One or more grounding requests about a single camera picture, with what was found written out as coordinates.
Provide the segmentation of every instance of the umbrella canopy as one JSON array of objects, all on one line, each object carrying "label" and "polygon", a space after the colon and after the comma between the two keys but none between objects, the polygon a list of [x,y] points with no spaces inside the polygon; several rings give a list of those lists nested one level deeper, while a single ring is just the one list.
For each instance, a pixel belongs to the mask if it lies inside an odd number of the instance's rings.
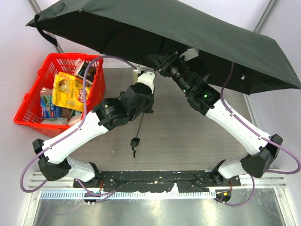
[{"label": "umbrella canopy", "polygon": [[61,0],[39,13],[32,27],[64,37],[101,54],[152,67],[149,54],[187,47],[199,49],[188,61],[207,82],[222,86],[235,62],[227,88],[252,94],[301,89],[301,83],[278,44],[271,38],[236,27],[177,0]]}]

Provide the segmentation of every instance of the metal floor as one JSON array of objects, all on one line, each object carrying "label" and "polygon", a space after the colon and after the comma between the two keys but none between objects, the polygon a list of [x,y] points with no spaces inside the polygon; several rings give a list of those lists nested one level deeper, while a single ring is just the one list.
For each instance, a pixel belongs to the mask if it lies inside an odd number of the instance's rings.
[{"label": "metal floor", "polygon": [[[117,97],[133,84],[129,68],[105,69],[104,74],[105,97]],[[194,111],[172,79],[159,75],[155,87],[154,114],[144,116],[136,158],[130,141],[136,135],[140,117],[94,138],[71,157],[94,162],[100,170],[206,170],[245,152],[220,125]],[[241,93],[226,90],[225,98],[250,119]]]},{"label": "metal floor", "polygon": [[[241,203],[251,190],[232,193],[231,202]],[[74,207],[79,208],[66,214]],[[224,206],[212,199],[110,200],[95,206],[79,206],[77,200],[41,200],[33,225],[284,226],[285,222],[274,189],[268,188],[256,189],[253,199],[241,207]]]}]

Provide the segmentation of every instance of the food package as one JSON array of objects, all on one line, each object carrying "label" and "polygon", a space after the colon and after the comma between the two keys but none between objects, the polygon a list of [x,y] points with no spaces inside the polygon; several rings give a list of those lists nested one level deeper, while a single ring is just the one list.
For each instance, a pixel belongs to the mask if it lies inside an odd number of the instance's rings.
[{"label": "food package", "polygon": [[68,126],[73,126],[73,125],[75,125],[76,123],[78,123],[78,122],[80,121],[80,119],[81,119],[81,116],[82,116],[82,113],[73,116],[73,117],[69,120]]},{"label": "food package", "polygon": [[[85,87],[86,99],[91,88]],[[84,93],[82,81],[73,75],[60,72],[55,76],[52,90],[53,104],[82,112],[84,110]]]},{"label": "food package", "polygon": [[63,107],[61,107],[61,109],[62,109],[61,118],[70,119],[72,116],[75,115],[75,111],[72,109],[63,108]]},{"label": "food package", "polygon": [[40,91],[41,118],[57,119],[61,117],[61,108],[53,105],[52,89],[45,87]]},{"label": "food package", "polygon": [[68,124],[68,119],[54,119],[54,120],[45,119],[41,122],[41,124],[66,126]]},{"label": "food package", "polygon": [[[83,80],[84,79],[84,73],[85,73],[85,70],[86,70],[87,67],[88,67],[87,62],[85,62],[81,59],[78,59],[75,62],[75,70],[74,70],[75,77],[80,78],[80,79]],[[90,87],[93,84],[94,76],[96,74],[96,70],[97,70],[97,68],[92,66],[92,67],[90,67],[90,69],[87,73],[86,84]]]}]

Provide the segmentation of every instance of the red plastic basket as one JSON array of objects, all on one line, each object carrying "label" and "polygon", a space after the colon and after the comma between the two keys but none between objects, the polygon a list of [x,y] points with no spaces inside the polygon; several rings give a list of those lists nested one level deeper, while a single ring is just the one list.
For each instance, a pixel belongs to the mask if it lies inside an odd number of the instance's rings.
[{"label": "red plastic basket", "polygon": [[[38,77],[29,93],[24,96],[21,107],[19,108],[14,122],[19,125],[29,126],[36,131],[49,137],[55,137],[64,132],[69,126],[41,124],[40,112],[40,91],[42,87],[53,88],[54,76],[59,72],[73,74],[75,61],[85,60],[90,63],[97,55],[87,55],[81,53],[51,53],[47,56],[44,64],[38,71]],[[93,64],[97,67],[97,72],[93,81],[90,95],[87,99],[87,112],[91,111],[95,105],[101,102],[105,91],[103,76],[103,60]]]}]

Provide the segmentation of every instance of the black mounting base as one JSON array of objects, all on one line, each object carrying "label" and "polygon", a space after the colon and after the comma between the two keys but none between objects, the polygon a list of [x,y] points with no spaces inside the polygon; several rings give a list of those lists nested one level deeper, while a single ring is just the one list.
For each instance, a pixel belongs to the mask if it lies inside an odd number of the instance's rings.
[{"label": "black mounting base", "polygon": [[[175,183],[179,192],[207,192],[208,187],[229,186],[228,182],[218,185],[213,180],[213,172],[205,170],[104,171],[100,177],[106,192],[117,187],[120,192],[170,192]],[[240,186],[239,177],[231,178],[231,185]],[[99,187],[99,184],[87,186]],[[77,182],[74,182],[73,187],[80,188]]]}]

